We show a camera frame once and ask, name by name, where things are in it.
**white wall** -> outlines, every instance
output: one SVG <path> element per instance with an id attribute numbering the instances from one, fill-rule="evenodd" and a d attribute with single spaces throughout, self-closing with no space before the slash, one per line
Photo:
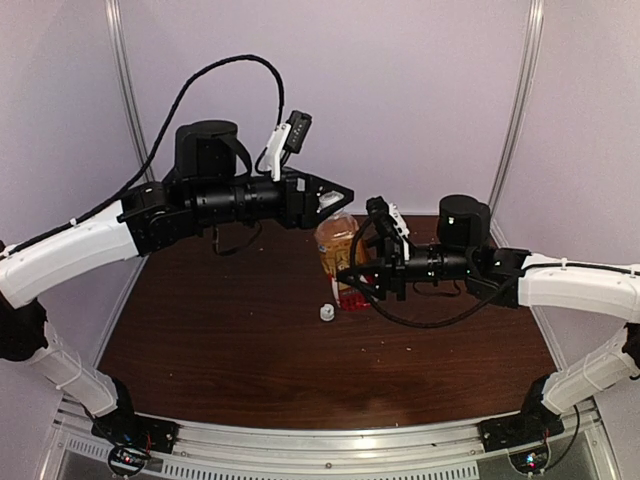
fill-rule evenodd
<path id="1" fill-rule="evenodd" d="M 511 245 L 576 260 L 640 262 L 640 4 L 549 1 L 538 69 L 497 221 Z M 620 321 L 546 315 L 569 363 Z M 597 396 L 623 470 L 638 478 L 638 383 Z"/>
<path id="2" fill-rule="evenodd" d="M 0 238 L 18 243 L 103 200 L 137 165 L 102 0 L 0 2 Z M 43 295 L 49 320 L 94 359 L 133 263 Z M 59 396 L 0 361 L 2 478 L 34 477 Z"/>
<path id="3" fill-rule="evenodd" d="M 255 53 L 284 77 L 285 115 L 314 116 L 294 167 L 354 188 L 356 210 L 384 194 L 406 213 L 434 213 L 453 192 L 489 197 L 528 9 L 512 0 L 138 0 L 123 2 L 122 19 L 149 143 L 193 72 Z M 263 67 L 227 66 L 198 82 L 158 176 L 183 123 L 236 121 L 254 157 L 274 126 L 276 89 Z"/>

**white bottle cap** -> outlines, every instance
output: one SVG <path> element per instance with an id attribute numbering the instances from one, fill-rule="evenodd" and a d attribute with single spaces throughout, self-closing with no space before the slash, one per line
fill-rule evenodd
<path id="1" fill-rule="evenodd" d="M 321 195 L 318 200 L 320 201 L 320 208 L 324 210 L 325 208 L 330 207 L 334 203 L 339 202 L 343 198 L 344 198 L 344 195 L 341 194 L 340 192 L 331 191 Z"/>
<path id="2" fill-rule="evenodd" d="M 333 305 L 330 303 L 325 303 L 322 307 L 320 307 L 320 318 L 323 322 L 330 322 L 335 318 L 335 310 Z"/>

